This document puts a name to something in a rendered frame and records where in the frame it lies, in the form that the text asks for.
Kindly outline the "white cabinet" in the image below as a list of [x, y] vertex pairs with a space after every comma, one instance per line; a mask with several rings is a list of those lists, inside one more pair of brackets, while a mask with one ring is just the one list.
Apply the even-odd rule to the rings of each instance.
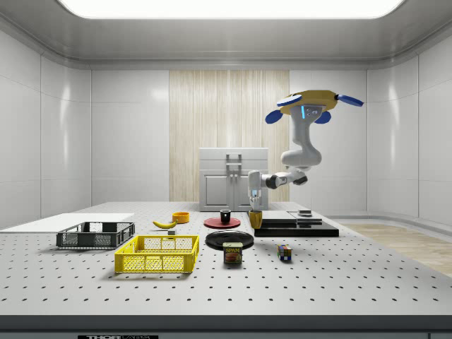
[[200, 210], [251, 210], [248, 197], [251, 170], [268, 173], [267, 148], [200, 148]]

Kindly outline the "red plate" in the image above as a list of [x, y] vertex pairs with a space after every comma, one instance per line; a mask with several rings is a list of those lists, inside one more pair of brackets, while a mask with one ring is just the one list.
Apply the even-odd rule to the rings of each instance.
[[229, 222], [222, 222], [221, 217], [208, 218], [204, 220], [204, 225], [213, 229], [232, 229], [241, 225], [237, 218], [230, 218]]

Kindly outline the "black plate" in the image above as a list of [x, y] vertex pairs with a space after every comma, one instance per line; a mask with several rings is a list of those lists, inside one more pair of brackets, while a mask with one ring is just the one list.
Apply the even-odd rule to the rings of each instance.
[[234, 230], [212, 232], [206, 236], [206, 244], [217, 250], [222, 250], [225, 242], [241, 242], [247, 249], [254, 244], [254, 238], [249, 233]]

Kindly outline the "black stove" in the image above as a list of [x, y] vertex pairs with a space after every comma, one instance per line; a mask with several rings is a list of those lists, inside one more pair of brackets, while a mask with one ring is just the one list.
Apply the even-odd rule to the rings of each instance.
[[338, 237], [339, 230], [311, 210], [265, 210], [256, 237]]

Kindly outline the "flat-sided can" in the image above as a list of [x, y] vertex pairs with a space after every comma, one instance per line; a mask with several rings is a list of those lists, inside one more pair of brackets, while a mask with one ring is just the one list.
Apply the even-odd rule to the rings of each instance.
[[224, 263], [241, 263], [243, 244], [241, 242], [224, 242], [222, 244]]

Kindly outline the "yellow basket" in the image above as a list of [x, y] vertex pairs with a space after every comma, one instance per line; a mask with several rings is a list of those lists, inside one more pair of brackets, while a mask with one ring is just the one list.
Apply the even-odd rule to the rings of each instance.
[[117, 273], [190, 273], [199, 253], [198, 235], [138, 235], [114, 253]]

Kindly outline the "drone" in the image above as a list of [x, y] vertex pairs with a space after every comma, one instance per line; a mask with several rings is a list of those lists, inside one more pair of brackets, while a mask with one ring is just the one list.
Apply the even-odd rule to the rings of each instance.
[[316, 118], [316, 124], [326, 124], [331, 119], [330, 109], [333, 109], [337, 101], [345, 102], [349, 105], [361, 107], [364, 103], [361, 100], [348, 95], [335, 94], [330, 90], [306, 90], [304, 92], [290, 94], [289, 96], [277, 102], [278, 109], [269, 113], [265, 121], [267, 124], [277, 122], [283, 114], [290, 114], [290, 108], [301, 106], [302, 117], [306, 118], [308, 114], [308, 105], [322, 106], [321, 115]]

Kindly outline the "dark grey basket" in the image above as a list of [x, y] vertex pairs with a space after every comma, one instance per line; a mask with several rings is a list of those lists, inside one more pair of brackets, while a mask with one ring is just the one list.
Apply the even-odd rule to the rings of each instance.
[[56, 234], [56, 245], [70, 249], [115, 249], [135, 233], [133, 222], [82, 222]]

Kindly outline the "white board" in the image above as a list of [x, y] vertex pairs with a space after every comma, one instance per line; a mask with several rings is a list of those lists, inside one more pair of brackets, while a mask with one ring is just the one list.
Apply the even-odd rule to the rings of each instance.
[[121, 222], [131, 216], [133, 213], [63, 213], [0, 230], [0, 232], [59, 232], [82, 222]]

